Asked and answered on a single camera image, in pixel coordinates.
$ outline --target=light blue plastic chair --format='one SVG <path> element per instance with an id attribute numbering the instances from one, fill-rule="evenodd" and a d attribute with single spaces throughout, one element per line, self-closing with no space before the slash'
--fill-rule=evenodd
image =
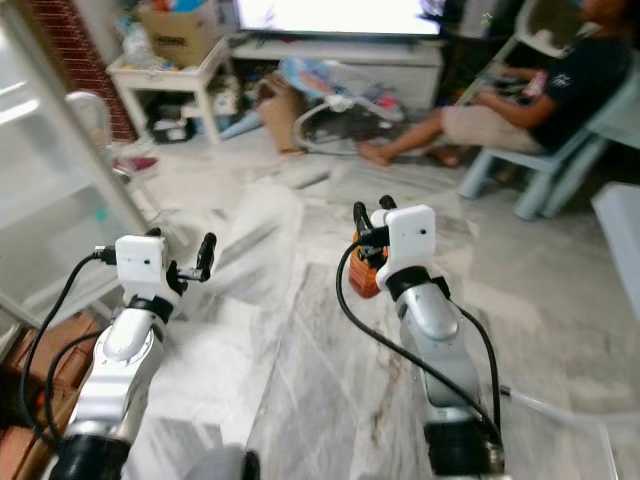
<path id="1" fill-rule="evenodd" d="M 465 198 L 477 198 L 496 160 L 506 160 L 534 171 L 527 189 L 520 196 L 513 212 L 523 220 L 534 220 L 544 206 L 545 216 L 555 215 L 604 151 L 607 141 L 593 132 L 598 131 L 596 126 L 602 123 L 604 117 L 610 116 L 612 111 L 633 99 L 638 83 L 637 70 L 636 61 L 636 65 L 631 69 L 629 77 L 620 90 L 557 152 L 549 155 L 527 155 L 508 150 L 483 148 L 458 187 L 458 194 Z M 567 169 L 561 182 L 554 186 L 554 179 L 558 172 L 572 157 L 575 157 L 576 161 Z"/>

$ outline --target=black cable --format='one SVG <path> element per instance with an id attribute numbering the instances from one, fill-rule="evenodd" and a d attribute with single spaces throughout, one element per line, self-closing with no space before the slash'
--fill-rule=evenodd
<path id="1" fill-rule="evenodd" d="M 498 362 L 496 361 L 496 354 L 493 351 L 493 345 L 491 344 L 491 339 L 489 338 L 489 334 L 484 329 L 482 324 L 467 312 L 464 308 L 461 308 L 456 303 L 453 303 L 458 310 L 464 315 L 467 320 L 469 320 L 474 327 L 480 333 L 482 337 L 482 341 L 484 342 L 484 346 L 487 350 L 487 356 L 489 357 L 489 370 L 491 370 L 491 395 L 493 397 L 493 423 L 496 424 L 498 430 L 500 430 L 501 424 L 501 414 L 500 414 L 500 381 L 498 379 Z"/>
<path id="2" fill-rule="evenodd" d="M 418 366 L 419 368 L 427 372 L 429 375 L 431 375 L 433 378 L 441 382 L 447 388 L 452 390 L 456 395 L 462 398 L 465 402 L 467 402 L 476 412 L 478 412 L 480 417 L 482 417 L 484 422 L 487 424 L 487 426 L 491 430 L 494 443 L 501 447 L 502 436 L 500 435 L 500 430 L 498 430 L 498 427 L 496 427 L 495 423 L 493 423 L 493 420 L 491 420 L 491 417 L 489 416 L 489 414 L 482 408 L 482 406 L 478 402 L 476 402 L 471 397 L 471 395 L 469 395 L 467 392 L 464 391 L 462 387 L 460 387 L 451 379 L 449 379 L 449 377 L 440 373 L 438 370 L 436 370 L 429 364 L 425 363 L 420 358 L 416 357 L 410 351 L 402 348 L 400 345 L 396 345 L 391 340 L 386 338 L 384 335 L 381 335 L 380 333 L 376 332 L 374 329 L 362 323 L 358 319 L 358 317 L 356 317 L 355 314 L 351 311 L 351 309 L 347 305 L 347 302 L 345 301 L 345 298 L 344 298 L 344 294 L 342 290 L 342 275 L 343 275 L 344 267 L 347 263 L 347 260 L 349 259 L 349 255 L 351 255 L 351 252 L 353 252 L 359 246 L 360 246 L 359 242 L 352 243 L 351 246 L 349 246 L 349 248 L 347 248 L 347 250 L 344 252 L 344 254 L 342 255 L 342 258 L 340 259 L 340 263 L 338 264 L 338 272 L 336 274 L 336 294 L 338 295 L 338 303 L 340 304 L 342 311 L 345 313 L 347 318 L 349 318 L 349 320 L 351 320 L 351 322 L 360 330 L 362 330 L 364 333 L 366 333 L 367 335 L 372 337 L 374 340 L 380 342 L 385 347 L 389 348 L 390 350 L 393 350 L 401 357 L 404 357 L 414 365 Z"/>
<path id="3" fill-rule="evenodd" d="M 62 357 L 71 350 L 72 348 L 78 346 L 82 342 L 87 340 L 91 340 L 92 338 L 99 337 L 104 330 L 99 330 L 97 332 L 89 333 L 80 338 L 76 338 L 75 340 L 69 342 L 64 346 L 62 350 L 60 350 L 51 362 L 49 366 L 49 372 L 47 373 L 47 380 L 44 383 L 44 415 L 47 419 L 47 424 L 49 425 L 49 430 L 53 434 L 54 438 L 58 441 L 61 440 L 62 436 L 58 431 L 58 427 L 56 426 L 55 419 L 53 418 L 53 407 L 51 405 L 51 396 L 53 394 L 53 377 L 56 374 L 56 369 L 58 368 L 58 363 L 62 360 Z"/>
<path id="4" fill-rule="evenodd" d="M 22 415 L 24 416 L 25 421 L 27 422 L 27 425 L 29 425 L 29 427 L 38 436 L 38 438 L 40 438 L 44 443 L 46 443 L 47 446 L 54 452 L 58 451 L 59 442 L 57 441 L 56 438 L 52 438 L 48 436 L 45 433 L 45 431 L 42 429 L 42 427 L 38 425 L 38 422 L 36 422 L 35 418 L 31 414 L 31 410 L 29 408 L 29 402 L 27 401 L 27 395 L 28 395 L 27 380 L 31 374 L 31 362 L 33 362 L 33 357 L 36 353 L 36 348 L 38 348 L 38 344 L 40 343 L 40 340 L 42 340 L 42 336 L 44 335 L 45 330 L 47 329 L 47 327 L 49 326 L 53 318 L 58 313 L 58 310 L 60 310 L 60 306 L 62 305 L 62 302 L 64 302 L 64 299 L 69 294 L 69 290 L 71 290 L 71 286 L 73 285 L 73 282 L 75 281 L 82 267 L 84 267 L 87 263 L 89 263 L 91 260 L 94 260 L 96 258 L 98 258 L 97 253 L 92 253 L 91 255 L 86 256 L 85 258 L 80 260 L 80 262 L 78 262 L 75 268 L 71 271 L 71 274 L 67 279 L 67 283 L 65 283 L 64 288 L 62 289 L 62 292 L 60 292 L 60 296 L 58 297 L 58 300 L 56 300 L 55 305 L 53 306 L 53 308 L 51 309 L 47 317 L 44 319 L 44 322 L 42 322 L 42 326 L 40 327 L 40 330 L 38 330 L 38 333 L 36 334 L 36 337 L 33 340 L 31 347 L 29 348 L 29 352 L 27 353 L 27 358 L 24 362 L 24 369 L 22 370 L 22 376 L 20 377 L 20 409 L 22 410 Z"/>

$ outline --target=black t-shirt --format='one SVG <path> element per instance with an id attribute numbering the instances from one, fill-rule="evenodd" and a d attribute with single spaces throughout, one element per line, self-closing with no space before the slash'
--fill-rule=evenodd
<path id="1" fill-rule="evenodd" d="M 544 93 L 556 102 L 557 109 L 531 130 L 531 136 L 547 150 L 560 148 L 624 82 L 631 58 L 622 40 L 579 40 L 549 71 Z"/>

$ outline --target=white wall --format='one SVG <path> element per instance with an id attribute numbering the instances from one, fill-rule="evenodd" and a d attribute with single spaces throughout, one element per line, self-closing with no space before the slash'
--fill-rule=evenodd
<path id="1" fill-rule="evenodd" d="M 112 12 L 118 0 L 73 0 L 105 64 L 122 54 L 122 46 L 112 28 Z"/>

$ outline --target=white tv stand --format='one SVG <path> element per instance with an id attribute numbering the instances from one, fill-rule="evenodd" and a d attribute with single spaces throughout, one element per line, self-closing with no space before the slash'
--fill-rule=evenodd
<path id="1" fill-rule="evenodd" d="M 232 57 L 251 60 L 281 60 L 303 57 L 337 60 L 361 68 L 393 88 L 410 108 L 428 108 L 435 100 L 442 71 L 441 43 L 385 43 L 293 39 L 283 41 L 255 38 L 232 49 Z"/>

